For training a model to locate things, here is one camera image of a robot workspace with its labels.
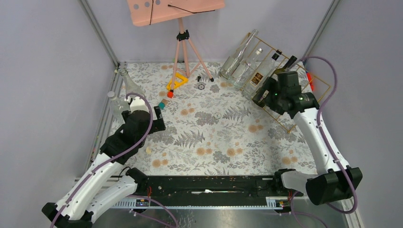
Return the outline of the short clear glass bottle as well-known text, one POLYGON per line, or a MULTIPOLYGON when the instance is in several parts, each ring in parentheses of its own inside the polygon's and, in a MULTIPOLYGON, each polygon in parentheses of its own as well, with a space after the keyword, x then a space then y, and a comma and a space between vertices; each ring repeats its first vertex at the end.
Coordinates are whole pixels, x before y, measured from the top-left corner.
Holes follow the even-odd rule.
POLYGON ((129 104, 126 101, 119 99, 119 97, 116 95, 116 93, 114 91, 109 91, 107 93, 107 97, 110 101, 109 108, 113 114, 113 117, 116 119, 116 121, 119 124, 123 124, 124 119, 122 116, 122 112, 130 111, 129 104))

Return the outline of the clear bottle black cap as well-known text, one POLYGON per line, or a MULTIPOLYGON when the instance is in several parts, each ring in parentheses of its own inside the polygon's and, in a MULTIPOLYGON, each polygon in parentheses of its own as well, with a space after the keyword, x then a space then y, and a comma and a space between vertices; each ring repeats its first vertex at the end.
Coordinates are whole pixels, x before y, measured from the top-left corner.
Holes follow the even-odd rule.
POLYGON ((251 99, 254 96, 259 85, 261 85, 268 74, 274 69, 274 64, 281 54, 282 51, 277 49, 271 58, 267 58, 266 60, 261 62, 261 64, 256 69, 256 72, 252 75, 251 79, 249 79, 244 86, 242 94, 246 98, 251 99))

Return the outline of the frosted champagne bottle dark label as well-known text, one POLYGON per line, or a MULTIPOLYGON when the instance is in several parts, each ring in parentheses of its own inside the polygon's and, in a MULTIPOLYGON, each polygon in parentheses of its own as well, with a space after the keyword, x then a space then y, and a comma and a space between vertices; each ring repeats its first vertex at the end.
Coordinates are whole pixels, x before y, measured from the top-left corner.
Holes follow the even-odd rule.
POLYGON ((125 95, 127 93, 137 93, 145 97, 143 89, 131 79, 128 71, 125 68, 120 69, 119 74, 122 77, 125 84, 125 95))

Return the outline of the dark green wine bottle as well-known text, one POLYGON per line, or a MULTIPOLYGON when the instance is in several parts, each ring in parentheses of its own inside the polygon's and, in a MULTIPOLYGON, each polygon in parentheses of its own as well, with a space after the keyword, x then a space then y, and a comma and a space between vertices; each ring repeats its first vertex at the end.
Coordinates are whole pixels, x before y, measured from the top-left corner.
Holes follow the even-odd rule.
POLYGON ((271 87, 275 84, 276 80, 273 79, 275 74, 285 72, 289 69, 295 62, 297 58, 295 56, 291 56, 291 58, 285 63, 285 65, 281 68, 276 68, 272 73, 269 74, 268 78, 265 79, 262 86, 257 90, 256 94, 254 95, 252 101, 258 105, 259 107, 264 107, 264 100, 269 95, 269 91, 271 87))

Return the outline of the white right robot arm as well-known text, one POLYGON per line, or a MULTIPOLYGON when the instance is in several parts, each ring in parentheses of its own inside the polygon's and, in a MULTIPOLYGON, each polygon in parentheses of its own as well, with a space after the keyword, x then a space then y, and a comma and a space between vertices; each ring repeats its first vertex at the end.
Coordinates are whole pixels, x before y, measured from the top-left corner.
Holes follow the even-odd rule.
POLYGON ((333 206, 356 198, 363 175, 352 168, 335 145, 322 118, 322 105, 302 92, 295 71, 278 74, 263 85, 261 102, 278 114, 288 114, 302 132, 317 173, 279 169, 269 176, 152 176, 153 196, 171 207, 274 207, 290 205, 287 195, 306 196, 314 205, 333 206))

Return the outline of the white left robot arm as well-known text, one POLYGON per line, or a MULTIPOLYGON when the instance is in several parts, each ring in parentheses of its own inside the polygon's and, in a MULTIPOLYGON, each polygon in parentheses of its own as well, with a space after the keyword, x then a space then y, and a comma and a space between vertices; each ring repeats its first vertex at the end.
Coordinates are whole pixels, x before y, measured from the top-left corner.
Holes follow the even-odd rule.
POLYGON ((144 146, 147 135, 166 129, 160 107, 155 106, 154 111, 156 119, 151 111, 122 112, 124 124, 106 138, 90 168, 62 199, 48 202, 42 208, 51 227, 90 228, 124 197, 149 190, 147 176, 131 168, 117 183, 99 193, 107 180, 144 146))

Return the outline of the red object behind rack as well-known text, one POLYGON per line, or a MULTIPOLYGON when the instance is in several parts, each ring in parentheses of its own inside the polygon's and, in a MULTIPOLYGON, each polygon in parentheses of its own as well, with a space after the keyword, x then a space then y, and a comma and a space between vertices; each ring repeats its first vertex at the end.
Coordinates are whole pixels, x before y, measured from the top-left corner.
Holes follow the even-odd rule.
POLYGON ((311 76, 311 74, 309 72, 306 72, 306 75, 307 75, 307 79, 308 79, 310 88, 312 91, 314 91, 315 86, 314 86, 314 82, 313 82, 313 77, 311 76))

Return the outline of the clear bottle silver cap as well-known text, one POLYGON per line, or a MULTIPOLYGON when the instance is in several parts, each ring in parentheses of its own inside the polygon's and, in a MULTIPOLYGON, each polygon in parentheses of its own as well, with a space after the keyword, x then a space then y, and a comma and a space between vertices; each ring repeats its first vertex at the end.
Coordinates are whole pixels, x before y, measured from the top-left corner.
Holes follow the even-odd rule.
POLYGON ((235 69, 229 82, 234 88, 240 89, 244 85, 245 81, 253 72, 253 68, 256 65, 257 58, 263 52, 262 48, 257 48, 249 57, 241 60, 238 67, 235 69))

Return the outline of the tall clear glass bottle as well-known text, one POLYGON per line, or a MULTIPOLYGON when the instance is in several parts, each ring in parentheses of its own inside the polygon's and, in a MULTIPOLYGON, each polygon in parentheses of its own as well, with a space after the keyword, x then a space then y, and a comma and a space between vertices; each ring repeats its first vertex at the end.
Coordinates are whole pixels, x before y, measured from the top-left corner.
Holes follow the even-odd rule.
POLYGON ((244 54, 246 52, 249 43, 252 41, 255 35, 257 35, 259 31, 257 29, 253 29, 249 35, 242 41, 242 43, 238 46, 235 52, 228 57, 225 63, 222 65, 219 76, 228 79, 232 73, 235 71, 240 61, 243 59, 244 54))

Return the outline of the floral table cloth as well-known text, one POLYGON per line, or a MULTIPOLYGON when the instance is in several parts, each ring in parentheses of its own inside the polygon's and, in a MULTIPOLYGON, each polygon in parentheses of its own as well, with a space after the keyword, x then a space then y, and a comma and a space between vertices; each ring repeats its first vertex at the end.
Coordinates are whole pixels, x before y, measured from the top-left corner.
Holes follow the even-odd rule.
POLYGON ((176 89, 162 110, 166 130, 149 135, 127 167, 147 175, 268 175, 282 168, 316 173, 306 140, 288 114, 244 97, 219 77, 221 62, 206 66, 214 82, 198 68, 176 89))

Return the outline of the pink music stand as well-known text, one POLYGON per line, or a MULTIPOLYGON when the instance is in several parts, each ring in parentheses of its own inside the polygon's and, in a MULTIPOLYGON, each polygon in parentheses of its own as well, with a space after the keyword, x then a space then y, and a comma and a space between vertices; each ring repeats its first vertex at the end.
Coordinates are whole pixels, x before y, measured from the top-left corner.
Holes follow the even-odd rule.
POLYGON ((127 1, 132 23, 135 26, 150 26, 169 20, 177 20, 179 32, 176 36, 176 51, 173 61, 172 89, 177 72, 189 78, 193 72, 202 66, 208 76, 209 81, 214 82, 214 78, 206 67, 202 57, 193 41, 190 33, 185 29, 183 18, 213 12, 225 7, 223 0, 128 0, 127 1), (198 63, 193 69, 189 68, 187 45, 189 44, 195 53, 198 63))

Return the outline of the yellow triangle frame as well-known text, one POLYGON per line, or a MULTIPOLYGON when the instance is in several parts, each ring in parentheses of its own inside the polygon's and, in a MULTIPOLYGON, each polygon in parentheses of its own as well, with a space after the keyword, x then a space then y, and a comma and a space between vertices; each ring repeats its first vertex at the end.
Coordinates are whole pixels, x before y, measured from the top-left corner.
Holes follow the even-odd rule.
MULTIPOLYGON (((188 78, 186 78, 185 76, 181 75, 180 73, 176 73, 175 76, 175 82, 174 82, 174 86, 173 86, 173 90, 181 87, 182 85, 186 84, 189 81, 188 78)), ((172 89, 172 79, 169 81, 166 89, 167 90, 171 90, 172 89)))

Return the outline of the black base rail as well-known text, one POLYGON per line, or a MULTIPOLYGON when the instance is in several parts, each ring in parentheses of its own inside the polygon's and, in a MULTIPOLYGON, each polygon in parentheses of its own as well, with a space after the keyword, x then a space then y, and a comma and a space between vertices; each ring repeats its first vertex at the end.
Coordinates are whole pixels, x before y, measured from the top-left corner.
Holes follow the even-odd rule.
POLYGON ((130 194, 149 197, 166 207, 274 208, 288 204, 294 190, 274 176, 147 176, 130 194))

